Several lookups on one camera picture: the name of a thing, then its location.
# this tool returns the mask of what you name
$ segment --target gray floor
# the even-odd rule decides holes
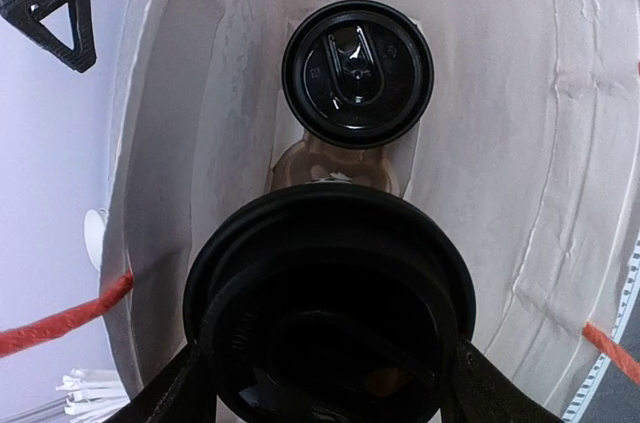
[[[636,360],[640,360],[640,298],[633,308],[620,344]],[[640,423],[640,386],[615,365],[609,365],[580,423]]]

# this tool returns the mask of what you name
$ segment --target can lid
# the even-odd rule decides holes
[[[405,15],[381,3],[342,1],[311,15],[282,65],[291,110],[311,133],[345,148],[389,143],[424,113],[433,62]]]

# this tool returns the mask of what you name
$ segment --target black round object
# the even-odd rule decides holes
[[[334,3],[295,31],[282,62],[287,102],[322,140],[344,148],[387,144],[420,119],[433,61],[405,15],[381,3]]]
[[[184,301],[212,395],[249,423],[427,422],[474,321],[468,270],[433,221],[333,183],[239,210],[196,258]]]

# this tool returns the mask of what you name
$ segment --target triangular hole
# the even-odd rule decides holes
[[[71,19],[69,18],[69,3],[65,3],[53,13],[44,17],[40,20],[40,23],[70,50],[74,49]]]

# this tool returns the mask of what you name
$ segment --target red string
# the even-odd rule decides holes
[[[620,345],[614,343],[602,331],[591,323],[587,323],[582,330],[584,337],[598,348],[602,353],[611,358],[611,361],[631,378],[636,385],[640,385],[640,363],[633,359]]]
[[[95,300],[51,315],[30,325],[0,332],[0,358],[60,338],[104,315],[116,306],[131,291],[131,288],[133,288],[133,275],[131,271],[128,271]]]

